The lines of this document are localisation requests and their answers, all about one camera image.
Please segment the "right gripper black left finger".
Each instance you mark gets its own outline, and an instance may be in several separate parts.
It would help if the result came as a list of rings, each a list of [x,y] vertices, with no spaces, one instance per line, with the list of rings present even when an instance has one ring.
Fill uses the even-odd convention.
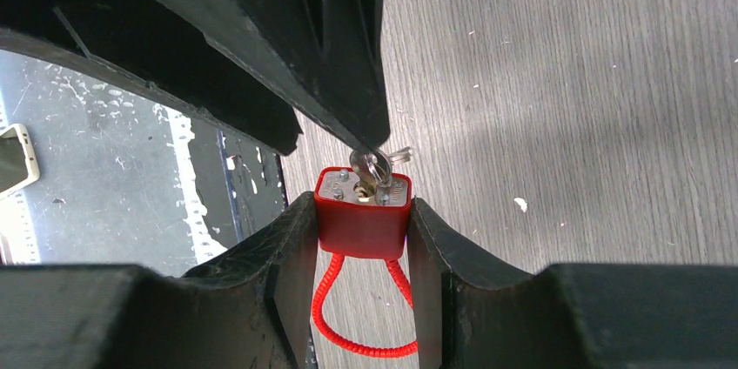
[[[140,265],[1,270],[4,368],[311,368],[318,220],[307,191],[179,278]]]

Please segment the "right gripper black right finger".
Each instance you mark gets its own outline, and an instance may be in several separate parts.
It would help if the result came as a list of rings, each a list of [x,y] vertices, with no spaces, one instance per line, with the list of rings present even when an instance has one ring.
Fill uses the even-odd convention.
[[[408,260],[423,368],[734,368],[737,270],[564,263],[531,274],[413,201]]]

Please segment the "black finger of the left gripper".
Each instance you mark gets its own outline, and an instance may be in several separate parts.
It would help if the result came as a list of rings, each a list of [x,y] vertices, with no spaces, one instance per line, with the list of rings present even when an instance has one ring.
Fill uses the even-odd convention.
[[[357,150],[390,125],[380,38],[384,0],[154,0],[280,98]]]
[[[61,65],[292,153],[293,108],[155,0],[1,0],[4,50]]]

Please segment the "red cable padlock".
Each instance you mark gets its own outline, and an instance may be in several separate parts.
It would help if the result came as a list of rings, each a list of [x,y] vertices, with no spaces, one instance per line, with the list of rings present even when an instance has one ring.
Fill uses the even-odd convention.
[[[392,174],[385,204],[372,198],[360,200],[355,191],[358,183],[357,173],[341,167],[325,168],[316,183],[313,195],[319,246],[331,254],[331,261],[313,295],[312,319],[326,339],[344,350],[375,359],[404,358],[418,351],[415,340],[398,347],[365,346],[335,332],[324,318],[325,300],[348,257],[384,261],[407,304],[413,306],[411,284],[399,265],[409,226],[411,180],[406,175]]]

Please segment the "silver key with ring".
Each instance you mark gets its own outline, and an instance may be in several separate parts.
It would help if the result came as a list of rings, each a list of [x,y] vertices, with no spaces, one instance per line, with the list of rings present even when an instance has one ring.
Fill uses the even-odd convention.
[[[350,166],[359,177],[354,192],[360,202],[371,199],[376,205],[388,205],[392,188],[392,168],[410,162],[413,149],[411,146],[386,154],[380,149],[375,151],[352,151],[349,156]]]

